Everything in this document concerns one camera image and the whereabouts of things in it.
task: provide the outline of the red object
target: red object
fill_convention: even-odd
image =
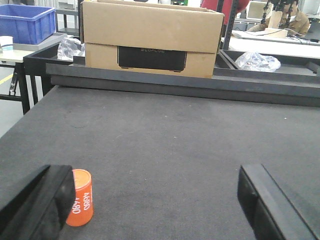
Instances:
[[[91,174],[83,169],[73,169],[75,200],[66,224],[79,227],[87,224],[93,214]]]
[[[237,7],[237,13],[242,12],[250,0],[239,0],[238,7]],[[207,8],[211,10],[217,10],[217,4],[218,0],[203,0],[201,7],[202,8]],[[223,7],[222,7],[222,13],[224,14],[224,24],[228,24],[229,16],[230,16],[230,11],[231,11],[231,5],[232,5],[232,0],[224,0],[223,2]]]

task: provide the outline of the white cup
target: white cup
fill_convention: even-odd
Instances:
[[[0,36],[0,46],[4,56],[14,53],[14,38],[12,36]]]

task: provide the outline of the floor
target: floor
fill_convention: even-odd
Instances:
[[[0,94],[8,94],[9,88],[11,84],[11,75],[13,73],[13,68],[0,67]],[[32,99],[32,91],[30,78],[27,76],[27,86],[29,91],[29,100],[30,107],[34,106],[34,102]],[[40,77],[35,77],[37,92],[39,100],[43,97],[41,91],[41,79]],[[19,96],[19,86],[16,90],[16,95]],[[8,101],[8,100],[0,100],[0,138],[14,125],[16,122],[22,118],[22,105],[19,101]]]

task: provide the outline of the blue plastic crate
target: blue plastic crate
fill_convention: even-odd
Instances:
[[[56,31],[55,8],[0,5],[0,36],[12,36],[16,44],[39,44]]]

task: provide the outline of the black label on box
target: black label on box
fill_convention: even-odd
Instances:
[[[118,46],[118,64],[121,68],[181,72],[185,69],[186,59],[186,51]]]

